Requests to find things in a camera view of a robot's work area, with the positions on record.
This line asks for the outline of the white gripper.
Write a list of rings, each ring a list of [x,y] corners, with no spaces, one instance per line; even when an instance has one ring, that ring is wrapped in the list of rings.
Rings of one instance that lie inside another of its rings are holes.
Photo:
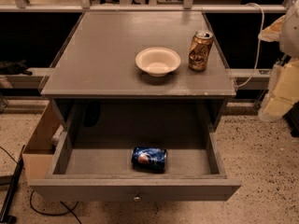
[[[262,29],[258,38],[265,42],[279,41],[285,16]],[[258,117],[263,121],[281,119],[299,102],[299,61],[291,59],[284,66],[275,64],[263,98]]]

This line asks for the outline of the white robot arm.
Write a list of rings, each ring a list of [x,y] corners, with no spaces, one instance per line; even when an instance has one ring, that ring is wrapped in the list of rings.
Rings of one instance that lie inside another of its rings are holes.
[[[258,116],[263,121],[281,119],[299,102],[299,0],[287,13],[261,30],[262,41],[279,43],[279,50],[291,59],[271,70],[268,93],[263,98]]]

